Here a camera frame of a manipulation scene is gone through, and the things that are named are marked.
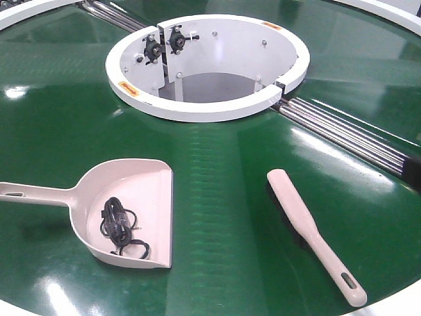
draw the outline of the black cord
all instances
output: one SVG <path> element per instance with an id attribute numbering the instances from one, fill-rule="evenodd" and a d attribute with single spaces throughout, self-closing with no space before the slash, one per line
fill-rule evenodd
<path id="1" fill-rule="evenodd" d="M 132 226 L 129 226 L 129 220 L 127 213 L 134 216 L 134 222 Z M 120 200 L 117 197 L 111 197 L 105 202 L 104 210 L 101 211 L 102 222 L 99 225 L 101 234 L 105 237 L 109 237 L 114 245 L 119 248 L 118 254 L 123 254 L 123 248 L 129 244 L 142 245 L 145 247 L 145 252 L 140 259 L 145 259 L 149 255 L 150 246 L 147 242 L 140 239 L 132 239 L 132 230 L 136 227 L 137 216 L 129 210 L 123 208 Z"/>

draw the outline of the dustpan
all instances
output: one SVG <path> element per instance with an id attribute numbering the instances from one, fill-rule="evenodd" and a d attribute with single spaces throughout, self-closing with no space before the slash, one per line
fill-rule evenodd
<path id="1" fill-rule="evenodd" d="M 149 255 L 139 259 L 138 245 L 115 255 L 114 244 L 101 233 L 101 210 L 117 197 L 125 209 L 137 215 L 139 229 L 133 238 L 150 245 Z M 169 268 L 172 253 L 172 170 L 153 159 L 116 159 L 89 170 L 70 189 L 46 188 L 0 182 L 0 201 L 67 206 L 73 231 L 99 260 L 129 268 Z"/>

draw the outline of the green conveyor belt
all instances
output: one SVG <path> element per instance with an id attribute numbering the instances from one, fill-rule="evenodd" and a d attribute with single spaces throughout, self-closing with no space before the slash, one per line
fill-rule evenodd
<path id="1" fill-rule="evenodd" d="M 421 154 L 421 39 L 400 27 L 329 1 L 115 2 L 148 24 L 232 13 L 285 26 L 311 55 L 293 95 Z M 368 303 L 421 277 L 420 194 L 270 109 L 209 124 L 135 110 L 112 92 L 104 66 L 127 34 L 73 6 L 0 32 L 0 180 L 69 188 L 109 159 L 166 161 L 174 171 L 173 267 L 104 264 L 77 239 L 66 208 L 1 202 L 0 299 L 56 315 L 46 291 L 54 282 L 80 315 L 351 311 L 270 201 L 266 173 L 274 168 L 290 174 Z M 6 91 L 15 87 L 24 93 L 13 99 Z"/>

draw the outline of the metal rail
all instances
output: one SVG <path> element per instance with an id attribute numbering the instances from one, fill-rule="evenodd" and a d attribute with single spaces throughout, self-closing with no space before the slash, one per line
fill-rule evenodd
<path id="1" fill-rule="evenodd" d="M 365 129 L 300 98 L 283 100 L 278 106 L 285 117 L 393 174 L 402 175 L 408 156 L 370 136 Z"/>
<path id="2" fill-rule="evenodd" d="M 146 24 L 143 24 L 134 18 L 99 1 L 87 0 L 80 2 L 79 5 L 81 8 L 83 8 L 83 10 L 91 13 L 92 15 L 97 16 L 98 18 L 102 18 L 103 20 L 106 20 L 107 22 L 114 24 L 130 33 L 147 27 Z"/>

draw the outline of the orange sticker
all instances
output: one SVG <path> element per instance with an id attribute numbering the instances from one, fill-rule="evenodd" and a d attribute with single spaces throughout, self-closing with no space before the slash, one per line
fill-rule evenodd
<path id="1" fill-rule="evenodd" d="M 128 93 L 130 93 L 132 97 L 139 95 L 139 91 L 135 87 L 133 87 L 132 85 L 128 84 L 125 81 L 120 81 L 118 85 L 122 87 L 123 89 L 125 89 Z"/>
<path id="2" fill-rule="evenodd" d="M 279 25 L 264 21 L 262 22 L 263 25 L 269 26 L 270 28 L 274 28 L 275 30 L 281 30 L 282 28 Z"/>

